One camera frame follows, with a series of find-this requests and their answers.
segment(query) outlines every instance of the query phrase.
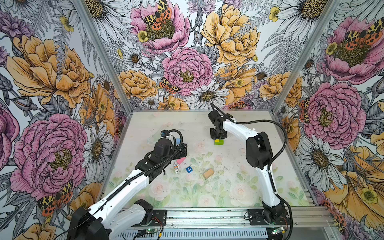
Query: white arm segment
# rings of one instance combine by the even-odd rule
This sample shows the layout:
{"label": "white arm segment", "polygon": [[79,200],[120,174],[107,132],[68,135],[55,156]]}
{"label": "white arm segment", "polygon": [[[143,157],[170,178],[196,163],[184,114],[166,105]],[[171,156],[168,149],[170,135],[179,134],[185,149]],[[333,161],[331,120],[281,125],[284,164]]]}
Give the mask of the white arm segment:
{"label": "white arm segment", "polygon": [[[140,170],[133,170],[126,179],[130,179],[139,173],[141,173]],[[93,204],[90,207],[91,210],[89,211],[89,213],[94,214],[106,202],[107,198],[124,183],[125,180],[120,183],[106,197]],[[130,227],[134,224],[140,223],[145,215],[145,211],[140,205],[134,204],[129,210],[125,210],[119,215],[118,213],[129,202],[129,200],[131,200],[133,196],[136,195],[136,193],[148,186],[148,184],[149,178],[145,175],[141,175],[140,177],[133,180],[130,184],[128,184],[125,188],[123,188],[111,200],[109,200],[104,206],[103,210],[98,211],[93,216],[96,219],[102,217],[103,220],[101,221],[101,223],[104,225],[105,228],[111,228],[115,224],[121,225],[121,223],[123,222],[125,223],[125,227]]]}
{"label": "white arm segment", "polygon": [[[255,129],[250,130],[249,128],[245,127],[244,125],[235,124],[228,119],[223,122],[223,128],[227,132],[232,133],[237,138],[241,139],[244,144],[246,144],[247,139],[249,137],[254,137],[257,135],[257,132]],[[261,170],[260,168],[256,168],[257,174],[259,176],[259,180],[262,184],[262,191],[263,191],[263,202],[268,205],[269,207],[274,207],[280,203],[280,199],[276,196],[276,194],[273,192],[273,188],[271,185],[271,181],[269,180],[268,170],[266,167]],[[273,177],[273,172],[271,172],[273,183],[276,186],[275,178]]]}

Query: floral wall panel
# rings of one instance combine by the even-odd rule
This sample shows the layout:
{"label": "floral wall panel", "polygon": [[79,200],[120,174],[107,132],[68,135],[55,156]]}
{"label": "floral wall panel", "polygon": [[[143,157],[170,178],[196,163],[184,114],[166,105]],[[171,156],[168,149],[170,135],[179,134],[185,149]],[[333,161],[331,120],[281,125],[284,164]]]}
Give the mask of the floral wall panel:
{"label": "floral wall panel", "polygon": [[299,103],[277,112],[343,239],[384,239],[383,17],[382,1],[341,3],[300,73]]}
{"label": "floral wall panel", "polygon": [[[271,108],[326,3],[86,1],[135,109]],[[72,14],[68,4],[66,17]],[[70,24],[82,26],[78,17]],[[291,106],[301,83],[290,92]]]}
{"label": "floral wall panel", "polygon": [[0,2],[1,239],[52,240],[68,229],[76,209],[98,200],[127,120],[67,7]]}

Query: work surface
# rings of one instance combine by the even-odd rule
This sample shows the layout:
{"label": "work surface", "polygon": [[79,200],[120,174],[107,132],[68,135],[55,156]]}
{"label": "work surface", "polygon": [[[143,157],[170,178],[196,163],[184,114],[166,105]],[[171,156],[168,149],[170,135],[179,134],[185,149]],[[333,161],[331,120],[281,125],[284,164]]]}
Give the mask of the work surface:
{"label": "work surface", "polygon": [[[153,150],[162,130],[178,129],[183,142],[188,144],[187,158],[175,173],[175,160],[166,168],[166,175],[159,175],[131,201],[144,199],[154,207],[253,207],[261,206],[262,186],[256,169],[245,158],[245,144],[232,134],[224,145],[214,145],[209,129],[213,127],[209,111],[134,112],[124,137],[122,147],[106,179],[105,194],[111,192],[134,169],[145,154]],[[238,121],[271,119],[266,111],[231,112]],[[273,153],[282,141],[271,123],[249,124],[258,132],[266,132]],[[214,174],[205,179],[203,173],[212,168]],[[298,181],[288,155],[284,151],[273,165],[273,174],[279,194],[291,206],[306,206],[308,200]]]}

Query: orange wooden block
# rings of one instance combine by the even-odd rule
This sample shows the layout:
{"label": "orange wooden block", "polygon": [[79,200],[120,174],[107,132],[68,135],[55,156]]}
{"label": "orange wooden block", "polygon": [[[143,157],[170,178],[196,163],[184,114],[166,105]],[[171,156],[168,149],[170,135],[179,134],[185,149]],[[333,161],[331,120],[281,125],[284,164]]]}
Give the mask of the orange wooden block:
{"label": "orange wooden block", "polygon": [[215,172],[212,170],[212,168],[210,168],[208,171],[206,171],[203,176],[205,177],[205,179],[208,179],[210,176],[212,176]]}

